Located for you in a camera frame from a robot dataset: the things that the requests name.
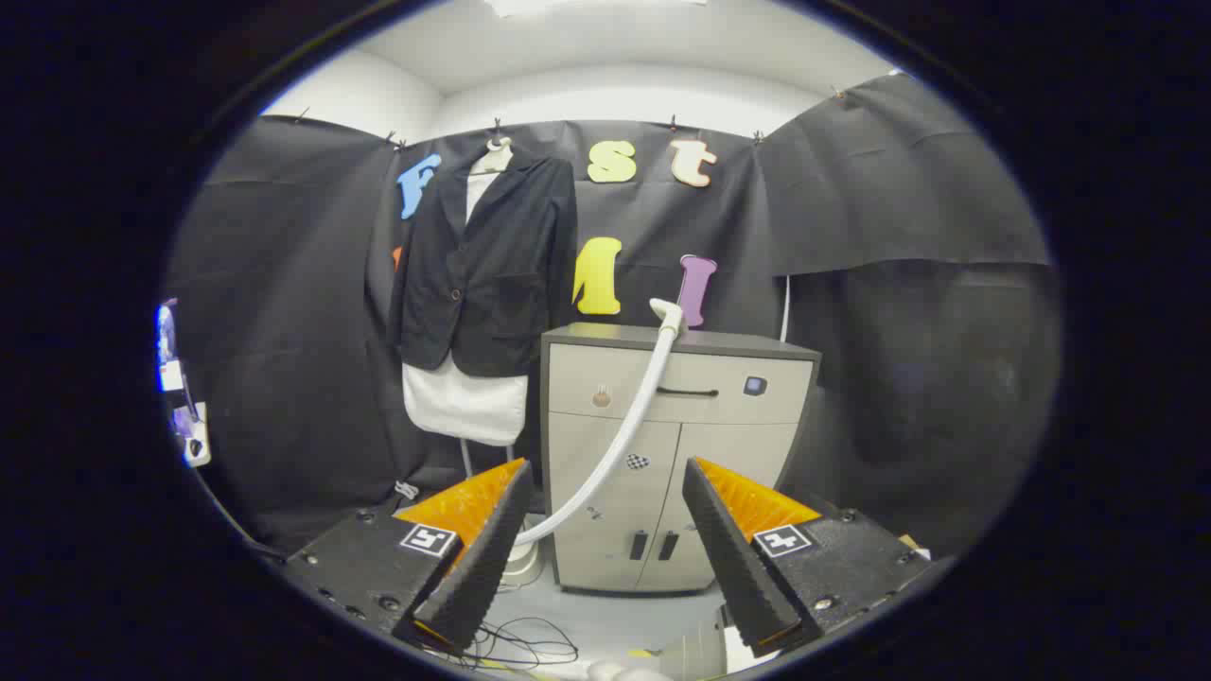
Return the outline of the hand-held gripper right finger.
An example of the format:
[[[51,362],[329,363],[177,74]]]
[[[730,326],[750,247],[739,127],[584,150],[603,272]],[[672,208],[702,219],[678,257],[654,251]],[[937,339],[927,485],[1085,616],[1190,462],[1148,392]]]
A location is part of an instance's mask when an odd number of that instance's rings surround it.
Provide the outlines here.
[[[809,507],[702,457],[687,460],[683,498],[754,656],[845,630],[932,572],[924,553],[865,514]]]

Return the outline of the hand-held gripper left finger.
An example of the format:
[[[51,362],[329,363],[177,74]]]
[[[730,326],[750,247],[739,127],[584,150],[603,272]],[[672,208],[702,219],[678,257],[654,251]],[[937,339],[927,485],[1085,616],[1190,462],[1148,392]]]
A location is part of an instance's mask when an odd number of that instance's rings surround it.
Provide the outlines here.
[[[509,460],[418,500],[356,510],[285,562],[289,585],[360,629],[459,654],[475,641],[534,491]]]

